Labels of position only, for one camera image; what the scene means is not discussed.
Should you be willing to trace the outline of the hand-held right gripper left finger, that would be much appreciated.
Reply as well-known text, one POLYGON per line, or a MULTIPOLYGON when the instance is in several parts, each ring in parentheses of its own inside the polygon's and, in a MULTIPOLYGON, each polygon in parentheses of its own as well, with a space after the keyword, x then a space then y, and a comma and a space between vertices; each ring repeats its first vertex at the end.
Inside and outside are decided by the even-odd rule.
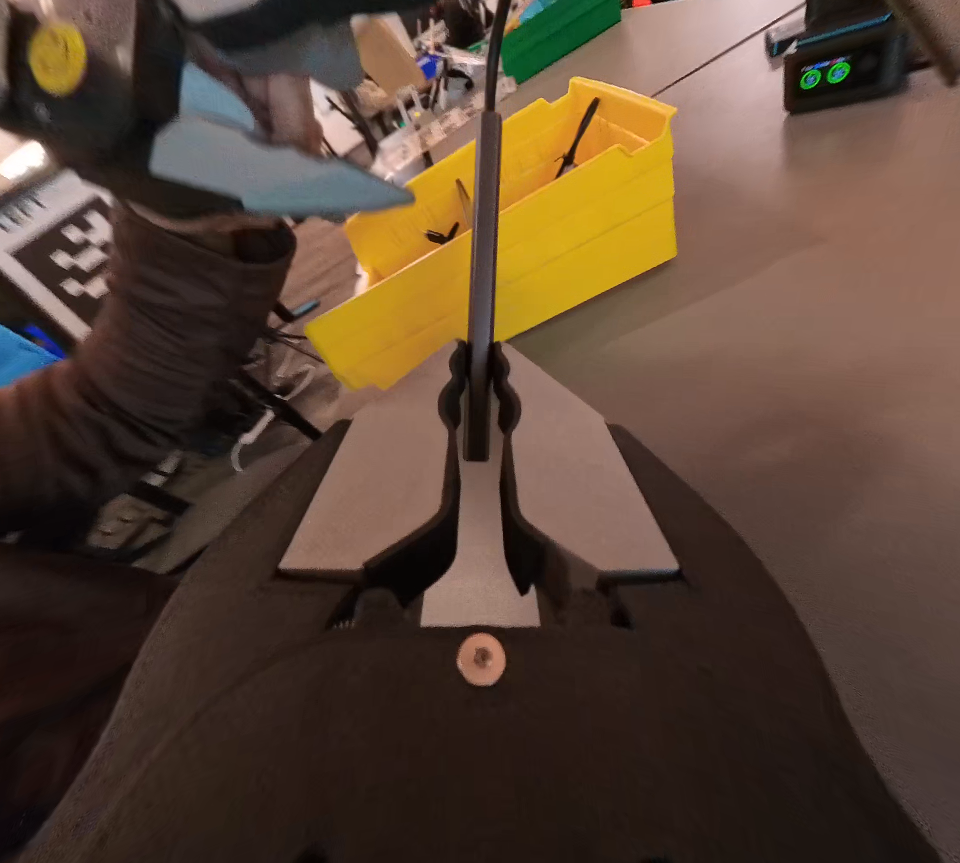
POLYGON ((342 426, 278 573, 383 590, 408 608, 451 567, 469 347, 443 345, 342 426))

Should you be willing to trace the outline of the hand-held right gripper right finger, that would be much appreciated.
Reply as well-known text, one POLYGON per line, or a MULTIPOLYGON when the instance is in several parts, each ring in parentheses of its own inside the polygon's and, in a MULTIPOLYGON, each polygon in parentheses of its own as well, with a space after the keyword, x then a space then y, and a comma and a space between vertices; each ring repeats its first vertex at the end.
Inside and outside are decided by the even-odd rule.
POLYGON ((520 593, 672 579, 680 564, 600 413, 510 344, 493 358, 501 519, 520 593))

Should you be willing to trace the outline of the dark grey usb hub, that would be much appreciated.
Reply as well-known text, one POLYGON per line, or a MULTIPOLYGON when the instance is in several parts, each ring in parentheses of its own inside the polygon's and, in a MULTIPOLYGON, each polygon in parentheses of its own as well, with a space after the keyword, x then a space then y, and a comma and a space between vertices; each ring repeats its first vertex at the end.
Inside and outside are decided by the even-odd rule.
POLYGON ((498 275, 502 118, 481 113, 476 139, 474 221, 468 300, 468 371, 464 403, 463 459, 485 462, 490 453, 498 275))

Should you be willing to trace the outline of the person's left hand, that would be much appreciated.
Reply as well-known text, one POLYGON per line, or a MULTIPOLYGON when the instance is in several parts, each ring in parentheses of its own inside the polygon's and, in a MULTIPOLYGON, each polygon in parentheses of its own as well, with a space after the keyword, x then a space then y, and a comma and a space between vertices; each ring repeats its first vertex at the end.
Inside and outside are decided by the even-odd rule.
POLYGON ((291 147, 314 157, 321 155, 324 133, 317 119, 309 77, 297 74, 251 77, 248 89, 260 102, 267 120, 266 132, 273 145, 291 147))

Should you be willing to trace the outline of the black white marker sheet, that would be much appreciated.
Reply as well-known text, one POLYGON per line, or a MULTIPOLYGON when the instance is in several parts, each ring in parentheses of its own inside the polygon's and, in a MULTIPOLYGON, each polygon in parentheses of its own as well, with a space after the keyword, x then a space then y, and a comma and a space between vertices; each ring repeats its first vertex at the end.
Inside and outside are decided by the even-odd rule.
POLYGON ((3 326, 64 353, 89 334, 109 292, 113 207, 69 171, 2 194, 3 326))

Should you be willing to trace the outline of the yellow plastic bin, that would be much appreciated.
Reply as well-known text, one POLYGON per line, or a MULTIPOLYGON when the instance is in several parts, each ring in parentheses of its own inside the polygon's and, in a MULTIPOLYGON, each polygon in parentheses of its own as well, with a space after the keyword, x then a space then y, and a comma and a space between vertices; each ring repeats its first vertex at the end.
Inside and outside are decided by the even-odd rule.
MULTIPOLYGON (((503 342, 677 256, 674 107, 586 77, 502 128, 494 340, 503 342), (577 154, 554 179, 594 97, 577 154)), ((310 320, 309 343, 346 388, 385 390, 468 337, 475 143, 415 176, 414 203, 352 216, 344 232, 366 289, 310 320), (460 231, 446 245, 428 230, 460 231)))

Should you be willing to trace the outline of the green plastic bin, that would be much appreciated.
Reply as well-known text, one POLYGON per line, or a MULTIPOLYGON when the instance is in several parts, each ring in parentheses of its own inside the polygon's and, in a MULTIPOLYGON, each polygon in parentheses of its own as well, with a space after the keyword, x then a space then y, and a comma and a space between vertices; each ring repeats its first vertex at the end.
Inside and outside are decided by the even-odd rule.
POLYGON ((620 20, 620 0, 558 0, 505 34, 502 70, 525 83, 620 20))

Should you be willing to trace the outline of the person's dark clothed torso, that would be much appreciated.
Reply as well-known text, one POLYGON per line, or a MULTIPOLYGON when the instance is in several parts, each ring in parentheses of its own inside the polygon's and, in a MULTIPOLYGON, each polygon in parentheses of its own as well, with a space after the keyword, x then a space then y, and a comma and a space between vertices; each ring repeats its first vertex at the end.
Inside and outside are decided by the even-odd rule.
POLYGON ((2 547, 2 861, 73 784, 178 584, 133 566, 2 547))

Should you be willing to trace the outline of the small black blue-edged box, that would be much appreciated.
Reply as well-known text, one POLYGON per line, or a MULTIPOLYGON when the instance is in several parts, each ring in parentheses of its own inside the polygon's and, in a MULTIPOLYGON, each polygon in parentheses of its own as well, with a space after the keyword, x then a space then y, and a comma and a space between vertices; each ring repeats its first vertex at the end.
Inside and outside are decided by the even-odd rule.
POLYGON ((765 29, 763 33, 764 48, 769 60, 775 60, 790 51, 790 49, 805 34, 806 24, 802 18, 791 18, 765 29))

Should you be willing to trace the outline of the small black display device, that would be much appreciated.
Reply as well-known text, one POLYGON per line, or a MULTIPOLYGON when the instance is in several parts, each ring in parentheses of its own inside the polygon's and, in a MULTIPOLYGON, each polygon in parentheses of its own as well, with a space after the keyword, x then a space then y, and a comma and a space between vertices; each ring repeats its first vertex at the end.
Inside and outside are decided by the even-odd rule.
POLYGON ((889 96, 903 86, 909 35, 884 0, 806 0, 782 64, 782 102, 799 115, 889 96))

